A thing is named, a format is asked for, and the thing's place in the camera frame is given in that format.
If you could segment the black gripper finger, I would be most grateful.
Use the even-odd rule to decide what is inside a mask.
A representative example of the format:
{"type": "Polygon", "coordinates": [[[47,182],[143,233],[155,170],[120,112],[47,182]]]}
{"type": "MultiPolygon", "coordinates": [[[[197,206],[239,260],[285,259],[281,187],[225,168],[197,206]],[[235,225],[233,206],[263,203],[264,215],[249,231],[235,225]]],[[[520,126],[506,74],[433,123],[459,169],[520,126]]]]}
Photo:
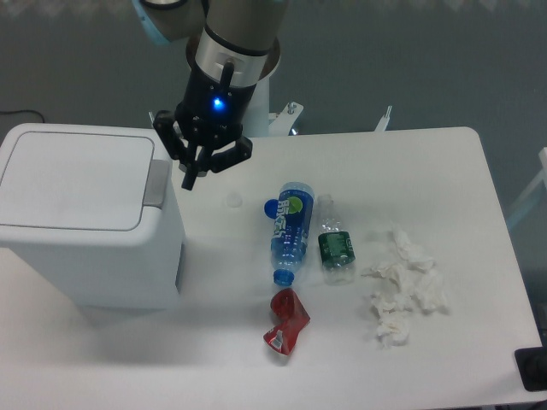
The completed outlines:
{"type": "Polygon", "coordinates": [[[197,153],[197,145],[192,141],[187,144],[175,130],[176,119],[174,113],[160,110],[153,120],[153,127],[161,139],[163,146],[172,160],[178,161],[182,166],[185,176],[181,187],[185,190],[192,190],[198,174],[202,171],[200,155],[197,153]]]}
{"type": "Polygon", "coordinates": [[[252,141],[242,136],[235,141],[230,149],[213,154],[209,159],[209,170],[213,173],[220,173],[230,167],[234,167],[252,156],[252,141]]]}

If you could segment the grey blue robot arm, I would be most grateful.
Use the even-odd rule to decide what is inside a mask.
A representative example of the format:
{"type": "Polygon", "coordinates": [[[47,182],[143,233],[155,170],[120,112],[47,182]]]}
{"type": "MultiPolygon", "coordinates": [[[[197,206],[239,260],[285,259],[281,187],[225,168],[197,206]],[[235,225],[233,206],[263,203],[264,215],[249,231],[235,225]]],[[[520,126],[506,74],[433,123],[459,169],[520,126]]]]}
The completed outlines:
{"type": "Polygon", "coordinates": [[[184,172],[182,186],[250,159],[243,118],[274,47],[286,1],[135,1],[147,34],[160,44],[198,36],[182,101],[153,127],[184,172]]]}

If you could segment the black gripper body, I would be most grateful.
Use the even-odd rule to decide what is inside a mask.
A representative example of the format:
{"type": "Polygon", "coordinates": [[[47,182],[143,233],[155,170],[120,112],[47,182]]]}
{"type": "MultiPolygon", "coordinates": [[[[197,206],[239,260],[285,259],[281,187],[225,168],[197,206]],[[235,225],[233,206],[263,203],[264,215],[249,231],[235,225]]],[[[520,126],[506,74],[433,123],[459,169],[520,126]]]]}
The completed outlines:
{"type": "Polygon", "coordinates": [[[175,119],[185,140],[194,144],[222,148],[241,137],[243,117],[255,86],[225,87],[199,67],[191,75],[175,119]]]}

